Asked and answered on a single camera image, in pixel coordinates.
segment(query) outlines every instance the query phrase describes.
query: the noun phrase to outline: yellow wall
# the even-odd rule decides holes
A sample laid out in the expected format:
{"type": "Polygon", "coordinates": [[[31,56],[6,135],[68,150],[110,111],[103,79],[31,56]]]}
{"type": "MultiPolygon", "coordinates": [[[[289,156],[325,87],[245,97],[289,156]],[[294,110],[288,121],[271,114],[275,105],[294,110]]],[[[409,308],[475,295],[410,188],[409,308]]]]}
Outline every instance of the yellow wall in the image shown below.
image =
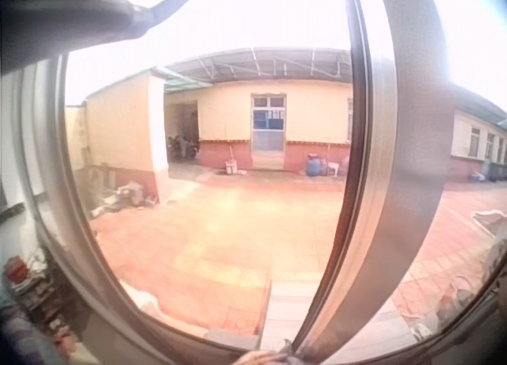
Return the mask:
{"type": "Polygon", "coordinates": [[[504,159],[505,144],[507,140],[507,134],[497,127],[491,124],[485,123],[478,118],[475,118],[465,112],[459,110],[456,111],[454,117],[454,135],[452,138],[452,150],[451,154],[456,157],[468,158],[468,152],[470,149],[470,137],[472,127],[476,127],[481,130],[478,144],[478,155],[477,159],[484,160],[486,156],[486,141],[488,133],[495,134],[493,144],[493,155],[492,162],[497,161],[498,144],[500,138],[504,139],[504,147],[502,147],[501,163],[504,159]]]}
{"type": "MultiPolygon", "coordinates": [[[[150,73],[129,78],[90,96],[86,116],[94,165],[153,170],[149,119],[150,73]]],[[[160,128],[163,128],[163,114],[160,128]]]]}
{"type": "Polygon", "coordinates": [[[85,165],[82,149],[88,146],[84,107],[65,108],[65,130],[67,131],[67,148],[71,157],[71,167],[73,170],[82,169],[85,165]]]}
{"type": "Polygon", "coordinates": [[[148,106],[150,113],[151,161],[153,170],[167,168],[166,133],[164,132],[165,80],[150,76],[148,106]]]}
{"type": "Polygon", "coordinates": [[[197,101],[201,139],[250,139],[254,94],[286,96],[287,140],[346,142],[348,99],[353,91],[352,85],[338,82],[266,80],[218,84],[167,95],[166,112],[174,104],[197,101]]]}

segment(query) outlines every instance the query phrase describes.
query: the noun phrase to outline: corrugated roof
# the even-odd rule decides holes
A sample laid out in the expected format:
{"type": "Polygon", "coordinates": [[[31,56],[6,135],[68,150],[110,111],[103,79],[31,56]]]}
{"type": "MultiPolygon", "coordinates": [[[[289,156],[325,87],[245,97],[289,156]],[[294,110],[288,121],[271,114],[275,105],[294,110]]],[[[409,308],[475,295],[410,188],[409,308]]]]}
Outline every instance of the corrugated roof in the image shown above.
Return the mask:
{"type": "Polygon", "coordinates": [[[456,100],[459,110],[507,131],[507,112],[493,102],[460,86],[456,87],[456,100]]]}
{"type": "MultiPolygon", "coordinates": [[[[352,82],[350,52],[325,48],[246,48],[202,55],[165,68],[209,84],[279,78],[352,82]]],[[[167,88],[169,93],[178,90],[167,88]]]]}

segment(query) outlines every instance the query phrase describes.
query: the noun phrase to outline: blue barrel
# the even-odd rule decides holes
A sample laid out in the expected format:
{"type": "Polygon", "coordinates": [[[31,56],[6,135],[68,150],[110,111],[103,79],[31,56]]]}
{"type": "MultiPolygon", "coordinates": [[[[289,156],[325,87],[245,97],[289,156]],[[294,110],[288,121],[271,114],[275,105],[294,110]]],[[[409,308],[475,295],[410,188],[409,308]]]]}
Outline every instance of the blue barrel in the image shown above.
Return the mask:
{"type": "Polygon", "coordinates": [[[316,154],[309,154],[307,160],[307,176],[317,177],[320,175],[320,159],[316,154]]]}

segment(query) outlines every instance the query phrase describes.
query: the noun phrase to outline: window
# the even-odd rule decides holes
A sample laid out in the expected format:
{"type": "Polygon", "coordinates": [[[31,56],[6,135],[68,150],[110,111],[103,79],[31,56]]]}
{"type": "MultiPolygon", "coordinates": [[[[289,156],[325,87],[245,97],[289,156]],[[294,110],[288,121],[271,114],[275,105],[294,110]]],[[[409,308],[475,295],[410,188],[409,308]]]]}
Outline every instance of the window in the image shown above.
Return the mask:
{"type": "Polygon", "coordinates": [[[253,99],[254,130],[284,130],[285,99],[283,97],[255,97],[253,99]]]}
{"type": "Polygon", "coordinates": [[[353,121],[354,101],[349,98],[349,125],[347,130],[347,139],[352,140],[352,121],[353,121]]]}
{"type": "Polygon", "coordinates": [[[481,136],[481,130],[473,127],[472,128],[472,134],[470,136],[470,150],[468,151],[468,156],[477,158],[478,154],[478,141],[481,136]]]}
{"type": "Polygon", "coordinates": [[[498,140],[498,152],[497,152],[497,163],[501,163],[501,150],[504,148],[504,140],[500,138],[498,140]]]}
{"type": "Polygon", "coordinates": [[[253,99],[253,106],[264,108],[268,106],[268,99],[266,97],[255,97],[253,99]]]}
{"type": "Polygon", "coordinates": [[[488,133],[488,140],[486,142],[486,159],[491,159],[493,157],[493,143],[494,134],[488,133]]]}

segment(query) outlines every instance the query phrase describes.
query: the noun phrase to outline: tiled floor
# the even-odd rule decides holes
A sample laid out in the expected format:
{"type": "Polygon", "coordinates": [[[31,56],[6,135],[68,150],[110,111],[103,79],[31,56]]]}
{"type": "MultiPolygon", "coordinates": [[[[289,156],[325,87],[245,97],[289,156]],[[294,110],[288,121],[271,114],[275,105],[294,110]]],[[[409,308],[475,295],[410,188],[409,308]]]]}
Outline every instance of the tiled floor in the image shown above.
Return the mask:
{"type": "MultiPolygon", "coordinates": [[[[179,197],[91,222],[112,270],[157,298],[163,313],[204,328],[258,333],[271,281],[319,281],[332,249],[344,183],[290,173],[175,173],[179,197]]],[[[507,185],[452,185],[392,300],[430,311],[454,275],[475,287],[493,244],[472,211],[507,209],[507,185]]]]}
{"type": "Polygon", "coordinates": [[[473,211],[507,210],[507,184],[448,184],[419,254],[391,296],[407,317],[434,311],[456,276],[482,286],[482,262],[494,239],[471,219],[473,211]]]}
{"type": "Polygon", "coordinates": [[[156,297],[163,313],[256,333],[272,279],[320,280],[343,181],[254,171],[199,179],[168,205],[122,210],[91,225],[112,270],[156,297]]]}

